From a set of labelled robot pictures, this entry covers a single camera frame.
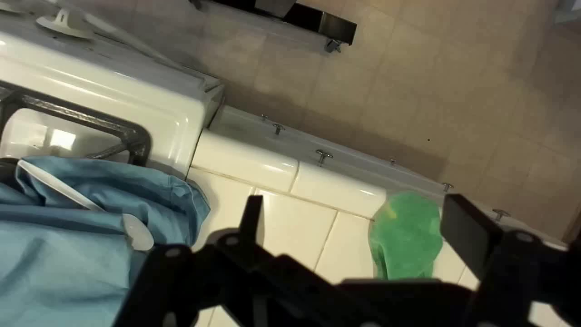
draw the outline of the green cloth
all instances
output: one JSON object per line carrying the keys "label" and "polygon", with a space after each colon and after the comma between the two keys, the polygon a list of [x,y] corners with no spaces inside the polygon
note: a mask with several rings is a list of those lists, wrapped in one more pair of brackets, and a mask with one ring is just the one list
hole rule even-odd
{"label": "green cloth", "polygon": [[416,193],[398,193],[370,225],[378,278],[430,278],[441,251],[439,207]]}

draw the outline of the appliance door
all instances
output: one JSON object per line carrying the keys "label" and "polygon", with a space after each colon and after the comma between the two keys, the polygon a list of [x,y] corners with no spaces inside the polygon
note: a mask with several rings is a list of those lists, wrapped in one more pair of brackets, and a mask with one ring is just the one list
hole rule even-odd
{"label": "appliance door", "polygon": [[0,84],[0,158],[71,156],[145,165],[151,136],[131,122]]}

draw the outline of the light blue fabric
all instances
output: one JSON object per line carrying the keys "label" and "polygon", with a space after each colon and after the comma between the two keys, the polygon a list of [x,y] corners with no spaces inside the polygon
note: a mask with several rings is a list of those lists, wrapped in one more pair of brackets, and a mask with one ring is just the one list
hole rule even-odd
{"label": "light blue fabric", "polygon": [[113,162],[27,158],[109,213],[80,209],[26,171],[22,193],[0,183],[0,325],[105,327],[145,254],[122,216],[140,218],[158,243],[194,243],[209,213],[187,182]]}

